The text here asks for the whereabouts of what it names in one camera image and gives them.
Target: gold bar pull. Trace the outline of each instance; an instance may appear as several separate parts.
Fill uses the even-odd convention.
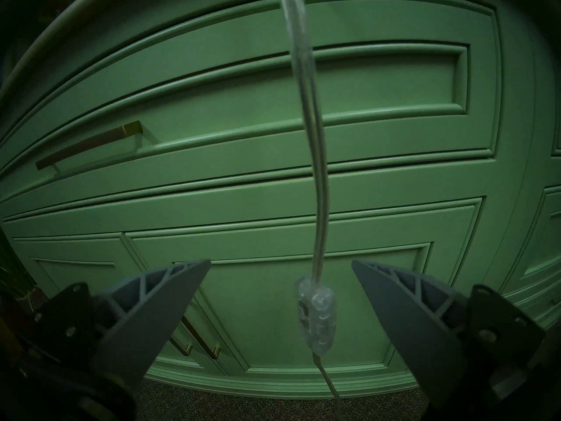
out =
[[[217,360],[218,355],[220,354],[220,347],[216,346],[214,348],[214,351],[211,350],[210,347],[208,347],[208,345],[206,345],[205,341],[201,338],[199,333],[195,330],[193,325],[189,322],[189,320],[185,316],[181,317],[181,322],[187,328],[187,330],[191,333],[193,338],[201,345],[202,349],[206,352],[206,354],[208,354],[211,359]]]
[[[181,353],[183,356],[189,356],[191,354],[191,349],[193,348],[192,344],[189,344],[187,347],[183,348],[173,337],[169,339],[169,342],[171,342],[177,349],[177,351],[179,351],[179,353]]]
[[[54,154],[48,155],[45,158],[41,158],[35,163],[35,165],[37,166],[37,170],[41,170],[66,158],[72,157],[73,155],[81,154],[82,152],[98,148],[99,146],[106,145],[113,141],[126,139],[127,137],[130,137],[134,134],[142,134],[142,126],[140,124],[140,121],[127,123],[126,125],[122,125],[118,128],[114,128],[112,130],[96,134],[92,137],[88,137],[87,139],[83,139],[78,143],[74,143],[73,145],[56,151]]]

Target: cabinet door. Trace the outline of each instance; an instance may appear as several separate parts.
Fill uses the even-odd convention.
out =
[[[184,319],[187,319],[195,329],[204,331],[208,328],[208,326],[201,326],[201,321],[206,320],[206,317],[201,316],[201,310],[196,299],[192,299],[187,307]],[[206,345],[207,341],[209,343],[216,343],[216,341],[209,338],[206,332],[202,332],[202,335],[199,334],[199,336],[199,339],[194,338],[184,323],[180,322],[146,376],[149,378],[157,376],[159,369],[164,369],[168,374],[175,371],[196,376],[206,374],[224,376],[223,369],[219,363],[211,358],[208,353],[209,348]],[[215,353],[217,353],[216,346],[212,346]]]
[[[329,225],[326,285],[338,302],[337,334],[324,365],[333,378],[403,372],[352,272],[369,259],[426,272],[451,284],[470,238],[480,199],[335,214]],[[310,350],[297,330],[294,282],[311,269],[314,218],[129,234],[152,267],[210,258],[201,307],[242,369],[255,379],[316,379]]]
[[[96,295],[141,272],[120,237],[21,240],[14,241],[14,248],[26,260],[27,269],[39,286],[42,281],[51,281],[59,290],[86,281],[92,295]]]
[[[41,281],[50,280],[57,289],[63,290],[68,285],[86,281],[91,294],[96,295],[120,280],[144,270],[142,262],[129,252],[126,242],[126,239],[123,241],[121,237],[117,237],[15,241],[14,245],[19,255],[27,258],[27,268],[39,284]],[[195,322],[200,319],[199,316],[196,310],[188,314]],[[181,323],[178,324],[172,338],[182,348],[191,344],[189,356],[182,355],[169,342],[164,346],[160,357],[171,358],[175,360],[174,363],[193,367],[197,371],[204,368],[207,372],[223,375]]]

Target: trim molding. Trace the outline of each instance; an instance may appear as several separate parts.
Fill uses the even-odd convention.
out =
[[[166,360],[157,358],[145,377],[169,385],[227,395],[276,399],[328,399],[333,397],[319,371],[316,373],[317,379],[299,383],[200,376],[171,371],[169,367]],[[402,372],[355,380],[334,379],[333,385],[343,397],[359,397],[404,391],[417,387],[417,382],[411,373]]]

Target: cabinet drawer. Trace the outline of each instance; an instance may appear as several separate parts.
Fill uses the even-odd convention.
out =
[[[465,157],[461,150],[491,153],[499,90],[493,14],[459,3],[354,0],[310,4],[330,162],[414,154],[441,159],[450,151],[455,152],[446,156]],[[300,107],[281,12],[270,6],[255,12],[245,16],[234,12],[233,19],[178,34],[123,57],[32,116],[0,146],[0,159],[9,161],[31,142],[57,131],[3,171],[2,197],[45,181],[59,180],[60,185],[18,196],[3,214],[156,185],[308,165],[309,155],[298,149],[307,145],[300,131]],[[387,23],[403,14],[416,17]],[[223,41],[234,38],[235,45]],[[182,53],[189,50],[197,50],[197,55]],[[158,85],[170,78],[180,79]],[[123,98],[133,91],[134,95]],[[117,98],[122,99],[97,109]],[[73,121],[80,112],[89,113]],[[143,125],[142,138],[110,144],[36,171],[34,162],[45,154],[135,120]],[[249,139],[263,135],[268,138]],[[225,141],[229,143],[206,147]],[[181,148],[190,149],[162,155]],[[279,153],[288,155],[287,159],[275,157]],[[222,169],[208,166],[223,157],[244,161],[233,162],[231,167],[224,163]],[[191,158],[198,163],[194,171]],[[95,172],[79,175],[94,168]],[[132,171],[137,174],[131,181]],[[102,185],[104,180],[99,178],[112,179]],[[59,193],[61,188],[66,192]]]
[[[393,350],[352,273],[351,260],[387,262],[450,284],[478,202],[401,214],[396,209],[392,215],[339,214],[331,221],[323,280],[337,293],[338,328],[325,365],[348,367],[335,372],[337,377],[350,371],[353,377],[391,371]],[[309,349],[298,337],[294,282],[310,272],[315,224],[313,218],[282,222],[246,223],[229,231],[210,227],[207,232],[168,230],[161,236],[127,234],[150,266],[167,265],[186,253],[212,259],[199,294],[244,367],[240,373],[256,378],[314,374]]]
[[[488,162],[442,163],[330,175],[332,213],[484,195]],[[122,199],[4,223],[12,238],[102,234],[297,217],[315,213],[311,177]]]
[[[120,237],[15,241],[13,246],[33,279],[49,296],[84,281],[95,295],[141,272]]]

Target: clear cable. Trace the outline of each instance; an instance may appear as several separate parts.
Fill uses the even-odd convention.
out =
[[[321,118],[321,109],[316,87],[316,69],[308,34],[304,0],[281,0],[281,3],[287,25],[288,38],[291,44],[292,71],[294,72],[298,91],[300,93],[304,128],[306,129],[312,157],[312,171],[314,173],[317,199],[316,235],[314,254],[312,257],[312,279],[318,285],[321,281],[321,273],[323,271],[323,258],[329,223],[329,184],[323,120]],[[312,353],[312,356],[314,364],[318,367],[327,386],[335,397],[337,419],[344,421],[344,417],[341,415],[341,398],[321,364],[321,357],[315,353]]]

